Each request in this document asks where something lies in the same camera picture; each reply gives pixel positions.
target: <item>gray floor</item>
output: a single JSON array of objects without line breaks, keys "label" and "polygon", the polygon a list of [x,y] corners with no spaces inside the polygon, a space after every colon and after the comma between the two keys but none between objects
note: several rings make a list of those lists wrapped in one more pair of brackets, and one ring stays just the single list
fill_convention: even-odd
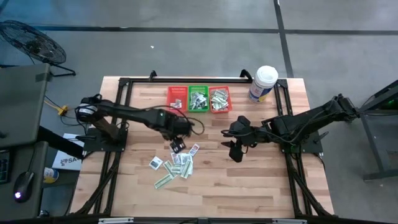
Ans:
[{"label": "gray floor", "polygon": [[[397,30],[398,2],[390,0],[280,0],[287,29]],[[271,0],[12,0],[0,21],[39,25],[121,27],[277,28]],[[56,78],[47,95],[76,106],[97,93],[104,75],[206,75],[235,77],[272,65],[286,77],[278,34],[150,32],[46,32],[67,52],[76,77]],[[342,93],[362,103],[398,75],[398,36],[288,35],[294,76],[305,79],[312,107]],[[0,42],[0,63],[30,64]],[[42,125],[58,134],[79,133],[44,108]],[[326,176],[335,213],[345,218],[398,222],[398,178],[363,182],[377,170],[362,124],[333,123],[322,131]],[[46,189],[43,207],[62,215],[71,188]]]}]

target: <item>mouse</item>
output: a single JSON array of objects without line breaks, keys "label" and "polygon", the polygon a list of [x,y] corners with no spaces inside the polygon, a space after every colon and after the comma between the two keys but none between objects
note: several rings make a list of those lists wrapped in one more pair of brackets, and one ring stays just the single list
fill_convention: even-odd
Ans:
[{"label": "mouse", "polygon": [[34,173],[26,171],[17,177],[14,184],[14,199],[16,202],[26,202],[32,194],[32,183]]}]

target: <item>red basket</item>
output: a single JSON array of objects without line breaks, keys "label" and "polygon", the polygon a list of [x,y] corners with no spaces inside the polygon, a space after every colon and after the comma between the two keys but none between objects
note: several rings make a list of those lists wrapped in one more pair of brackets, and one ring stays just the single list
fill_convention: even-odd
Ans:
[{"label": "red basket", "polygon": [[[182,107],[179,110],[184,113],[187,111],[187,96],[187,86],[169,86],[167,89],[167,105],[170,106],[171,103],[175,103],[176,99],[179,99],[182,103]],[[169,111],[180,115],[180,113],[173,108],[169,108]]]},{"label": "red basket", "polygon": [[[213,91],[216,91],[216,90],[226,90],[226,92],[228,93],[227,110],[221,110],[221,111],[213,110],[213,106],[211,105],[211,95],[212,95]],[[210,110],[212,113],[228,113],[228,112],[230,112],[232,110],[232,103],[231,103],[231,94],[229,94],[228,86],[213,86],[213,87],[209,86],[209,102],[210,102]]]}]

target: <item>wooden tabletop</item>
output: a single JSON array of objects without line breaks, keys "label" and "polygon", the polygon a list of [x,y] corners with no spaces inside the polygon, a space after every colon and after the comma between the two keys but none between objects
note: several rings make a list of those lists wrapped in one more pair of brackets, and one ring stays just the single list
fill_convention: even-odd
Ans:
[{"label": "wooden tabletop", "polygon": [[[116,99],[119,78],[104,77],[101,87],[104,99],[112,101]],[[309,110],[304,80],[289,78],[287,81],[294,114]],[[146,108],[166,104],[169,85],[176,84],[135,83],[130,106]],[[277,144],[259,144],[255,148],[250,148],[240,163],[232,161],[228,156],[229,149],[221,145],[221,142],[230,139],[224,138],[220,130],[228,129],[239,115],[246,116],[252,126],[260,126],[262,120],[277,116],[274,92],[269,93],[265,102],[252,103],[248,98],[250,84],[228,84],[228,86],[233,105],[231,112],[188,113],[189,116],[200,119],[206,128],[201,136],[193,135],[185,139],[189,149],[195,143],[200,145],[193,160],[193,175],[186,180],[176,177],[162,189],[156,190],[154,184],[166,175],[167,171],[163,166],[155,171],[148,165],[154,156],[172,162],[169,142],[164,141],[158,132],[150,130],[143,124],[130,122],[127,146],[122,153],[119,166],[112,216],[240,218],[294,216],[286,163]],[[81,208],[97,187],[103,157],[104,153],[96,152],[83,161],[71,212]],[[304,154],[303,164],[308,188],[325,209],[333,213],[325,172],[319,158]],[[105,189],[103,207],[107,191],[108,189]],[[300,190],[298,196],[300,208],[304,211]]]}]

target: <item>green basket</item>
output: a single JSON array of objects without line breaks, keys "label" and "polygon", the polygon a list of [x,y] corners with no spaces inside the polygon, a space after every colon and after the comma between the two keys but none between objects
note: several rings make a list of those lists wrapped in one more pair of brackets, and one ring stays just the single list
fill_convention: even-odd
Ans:
[{"label": "green basket", "polygon": [[[204,107],[203,109],[197,110],[197,109],[190,109],[190,105],[191,105],[191,93],[195,93],[195,92],[200,92],[200,93],[204,93],[205,97],[207,98],[207,106]],[[188,111],[189,112],[207,112],[209,110],[209,87],[208,86],[189,86],[188,87]]]}]

